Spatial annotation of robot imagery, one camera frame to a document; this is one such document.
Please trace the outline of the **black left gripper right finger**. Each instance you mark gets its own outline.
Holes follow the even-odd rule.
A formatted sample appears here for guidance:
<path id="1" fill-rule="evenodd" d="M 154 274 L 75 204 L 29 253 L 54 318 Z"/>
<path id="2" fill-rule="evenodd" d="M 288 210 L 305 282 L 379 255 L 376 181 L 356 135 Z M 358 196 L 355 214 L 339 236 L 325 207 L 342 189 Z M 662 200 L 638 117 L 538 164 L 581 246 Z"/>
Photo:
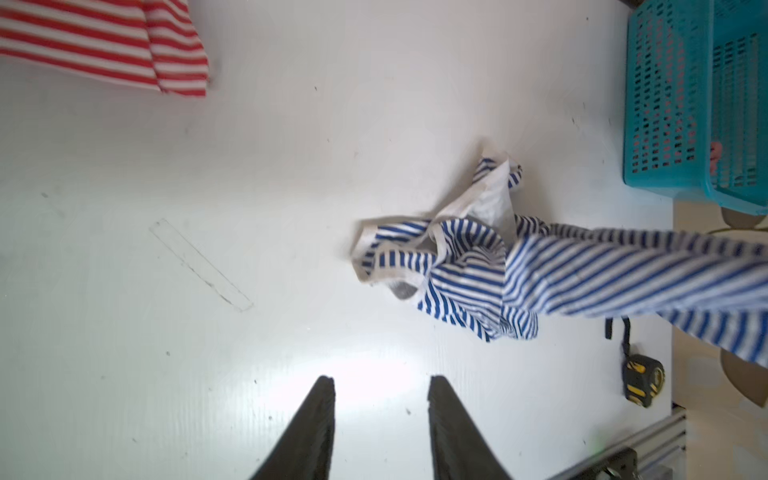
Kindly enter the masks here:
<path id="1" fill-rule="evenodd" d="M 444 376 L 431 378 L 428 403 L 435 479 L 511 478 Z"/>

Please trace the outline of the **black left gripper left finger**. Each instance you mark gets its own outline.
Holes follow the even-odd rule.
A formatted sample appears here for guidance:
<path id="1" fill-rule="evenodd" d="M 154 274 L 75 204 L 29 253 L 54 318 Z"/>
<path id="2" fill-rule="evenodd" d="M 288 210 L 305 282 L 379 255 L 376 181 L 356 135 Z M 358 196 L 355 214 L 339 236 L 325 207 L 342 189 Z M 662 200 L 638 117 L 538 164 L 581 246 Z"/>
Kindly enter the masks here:
<path id="1" fill-rule="evenodd" d="M 335 384 L 317 378 L 253 480 L 329 478 L 335 436 Z"/>

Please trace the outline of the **blue white striped tank top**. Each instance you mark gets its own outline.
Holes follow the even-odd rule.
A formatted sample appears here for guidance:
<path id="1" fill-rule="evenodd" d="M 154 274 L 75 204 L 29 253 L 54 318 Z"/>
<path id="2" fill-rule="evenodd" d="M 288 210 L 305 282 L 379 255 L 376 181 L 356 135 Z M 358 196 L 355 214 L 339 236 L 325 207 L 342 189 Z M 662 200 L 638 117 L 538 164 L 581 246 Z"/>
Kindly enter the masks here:
<path id="1" fill-rule="evenodd" d="M 765 245 L 546 223 L 513 211 L 522 183 L 508 156 L 483 156 L 469 188 L 435 217 L 366 226 L 352 253 L 359 279 L 484 341 L 532 340 L 543 314 L 656 314 L 766 365 Z"/>

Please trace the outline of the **red white striped tank top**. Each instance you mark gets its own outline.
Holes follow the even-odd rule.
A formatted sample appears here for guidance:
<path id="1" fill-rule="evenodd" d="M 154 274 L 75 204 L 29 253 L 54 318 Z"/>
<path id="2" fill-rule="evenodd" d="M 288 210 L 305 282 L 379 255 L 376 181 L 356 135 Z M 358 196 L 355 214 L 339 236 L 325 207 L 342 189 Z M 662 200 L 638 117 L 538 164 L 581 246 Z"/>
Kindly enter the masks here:
<path id="1" fill-rule="evenodd" d="M 166 94 L 209 84 L 186 1 L 3 1 L 1 54 Z"/>

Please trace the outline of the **yellow black tape measure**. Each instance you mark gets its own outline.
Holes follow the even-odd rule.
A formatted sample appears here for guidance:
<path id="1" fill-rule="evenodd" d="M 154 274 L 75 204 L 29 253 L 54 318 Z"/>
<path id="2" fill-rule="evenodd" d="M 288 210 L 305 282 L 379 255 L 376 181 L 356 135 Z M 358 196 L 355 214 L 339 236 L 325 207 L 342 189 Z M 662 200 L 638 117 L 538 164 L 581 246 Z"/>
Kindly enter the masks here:
<path id="1" fill-rule="evenodd" d="M 621 342 L 622 391 L 626 400 L 650 408 L 664 387 L 666 372 L 660 361 L 632 352 L 631 319 L 622 316 L 621 320 L 624 327 Z"/>

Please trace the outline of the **pink red garment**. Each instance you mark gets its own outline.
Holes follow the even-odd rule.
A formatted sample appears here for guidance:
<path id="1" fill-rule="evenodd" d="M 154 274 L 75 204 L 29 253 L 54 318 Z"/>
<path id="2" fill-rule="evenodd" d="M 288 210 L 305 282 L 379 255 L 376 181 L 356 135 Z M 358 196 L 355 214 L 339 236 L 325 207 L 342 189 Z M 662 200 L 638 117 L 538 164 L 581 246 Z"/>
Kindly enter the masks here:
<path id="1" fill-rule="evenodd" d="M 717 172 L 718 162 L 722 158 L 723 147 L 719 141 L 710 144 L 709 174 L 714 176 Z"/>

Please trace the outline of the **teal plastic laundry basket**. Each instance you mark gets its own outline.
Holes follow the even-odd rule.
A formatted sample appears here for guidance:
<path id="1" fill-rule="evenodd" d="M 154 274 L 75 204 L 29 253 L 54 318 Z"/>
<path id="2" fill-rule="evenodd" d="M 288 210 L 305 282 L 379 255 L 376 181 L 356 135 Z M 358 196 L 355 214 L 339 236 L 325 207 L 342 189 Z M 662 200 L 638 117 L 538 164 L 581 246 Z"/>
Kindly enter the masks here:
<path id="1" fill-rule="evenodd" d="M 715 141 L 723 153 L 711 176 Z M 644 1 L 632 12 L 623 181 L 766 214 L 766 2 Z"/>

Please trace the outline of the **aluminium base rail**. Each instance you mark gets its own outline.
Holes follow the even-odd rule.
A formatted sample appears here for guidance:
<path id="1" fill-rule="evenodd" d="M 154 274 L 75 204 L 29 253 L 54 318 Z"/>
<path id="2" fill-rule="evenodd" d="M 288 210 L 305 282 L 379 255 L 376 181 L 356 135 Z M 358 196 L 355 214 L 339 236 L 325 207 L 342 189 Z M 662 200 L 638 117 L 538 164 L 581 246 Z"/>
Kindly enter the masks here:
<path id="1" fill-rule="evenodd" d="M 570 467 L 553 479 L 687 479 L 687 410 L 674 404 L 672 414 L 654 425 Z"/>

